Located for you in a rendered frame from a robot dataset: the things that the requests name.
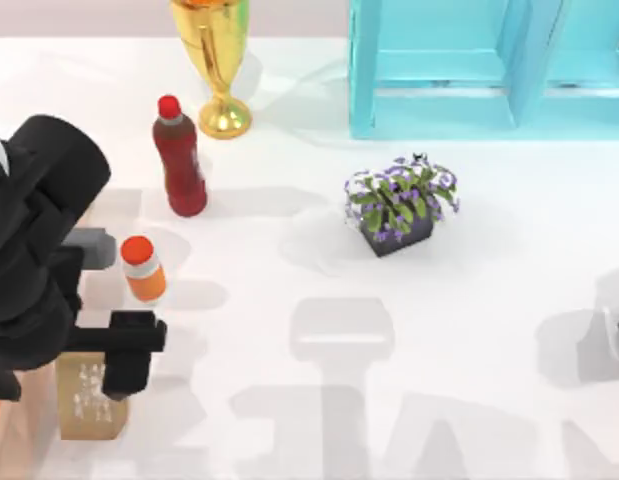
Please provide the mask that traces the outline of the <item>tan box with white print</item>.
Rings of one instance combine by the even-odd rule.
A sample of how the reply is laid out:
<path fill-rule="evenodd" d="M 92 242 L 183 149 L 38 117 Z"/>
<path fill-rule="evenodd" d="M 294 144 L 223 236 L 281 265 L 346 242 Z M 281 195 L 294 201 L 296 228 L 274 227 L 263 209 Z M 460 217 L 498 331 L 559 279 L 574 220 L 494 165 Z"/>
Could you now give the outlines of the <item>tan box with white print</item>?
<path fill-rule="evenodd" d="M 55 361 L 62 440 L 109 441 L 123 431 L 129 403 L 103 394 L 105 370 L 105 355 L 98 352 L 64 353 Z"/>

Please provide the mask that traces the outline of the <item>pale salmon box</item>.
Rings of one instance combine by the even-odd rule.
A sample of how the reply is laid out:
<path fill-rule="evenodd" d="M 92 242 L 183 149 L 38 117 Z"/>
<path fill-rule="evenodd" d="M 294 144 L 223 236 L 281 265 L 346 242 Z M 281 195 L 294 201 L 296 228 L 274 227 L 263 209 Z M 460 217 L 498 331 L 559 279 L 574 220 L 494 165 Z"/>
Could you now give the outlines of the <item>pale salmon box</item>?
<path fill-rule="evenodd" d="M 17 378 L 21 400 L 0 401 L 0 480 L 35 480 L 39 459 L 55 430 L 54 367 L 23 372 Z"/>

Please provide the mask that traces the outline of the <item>orange bottle with red cap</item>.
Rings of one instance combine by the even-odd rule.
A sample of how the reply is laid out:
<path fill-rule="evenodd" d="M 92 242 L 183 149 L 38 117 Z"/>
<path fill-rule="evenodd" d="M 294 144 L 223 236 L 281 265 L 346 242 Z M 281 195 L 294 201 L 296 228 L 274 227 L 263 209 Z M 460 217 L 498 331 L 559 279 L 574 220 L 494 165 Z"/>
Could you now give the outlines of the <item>orange bottle with red cap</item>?
<path fill-rule="evenodd" d="M 133 235 L 120 247 L 123 270 L 132 294 L 142 302 L 155 302 L 166 291 L 166 277 L 153 243 Z"/>

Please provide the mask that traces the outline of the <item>gold trophy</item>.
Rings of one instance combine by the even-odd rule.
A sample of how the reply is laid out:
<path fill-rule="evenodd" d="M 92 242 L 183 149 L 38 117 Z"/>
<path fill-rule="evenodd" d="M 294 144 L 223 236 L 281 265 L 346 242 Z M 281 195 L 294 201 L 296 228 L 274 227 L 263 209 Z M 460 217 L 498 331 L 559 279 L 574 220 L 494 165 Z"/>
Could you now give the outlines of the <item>gold trophy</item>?
<path fill-rule="evenodd" d="M 211 96 L 198 114 L 198 127 L 220 140 L 251 126 L 248 106 L 231 93 L 246 51 L 250 0 L 170 0 L 185 51 Z"/>

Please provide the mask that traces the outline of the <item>purple flower plant pot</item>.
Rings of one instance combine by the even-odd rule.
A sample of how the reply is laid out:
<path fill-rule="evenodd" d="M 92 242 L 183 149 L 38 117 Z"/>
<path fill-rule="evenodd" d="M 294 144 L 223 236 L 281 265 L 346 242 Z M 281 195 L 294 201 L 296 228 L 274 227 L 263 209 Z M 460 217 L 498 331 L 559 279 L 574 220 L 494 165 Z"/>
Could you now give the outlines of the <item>purple flower plant pot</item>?
<path fill-rule="evenodd" d="M 379 258 L 422 242 L 459 210 L 457 177 L 425 153 L 398 157 L 385 169 L 354 173 L 344 184 L 345 214 Z"/>

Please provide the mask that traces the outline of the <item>light blue rack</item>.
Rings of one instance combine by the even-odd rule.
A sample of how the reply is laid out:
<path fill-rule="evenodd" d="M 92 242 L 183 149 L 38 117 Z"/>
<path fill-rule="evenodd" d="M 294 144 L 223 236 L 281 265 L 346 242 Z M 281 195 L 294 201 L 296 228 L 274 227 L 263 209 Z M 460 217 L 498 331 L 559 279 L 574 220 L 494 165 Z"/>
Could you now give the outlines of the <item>light blue rack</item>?
<path fill-rule="evenodd" d="M 359 139 L 619 140 L 619 0 L 350 0 Z"/>

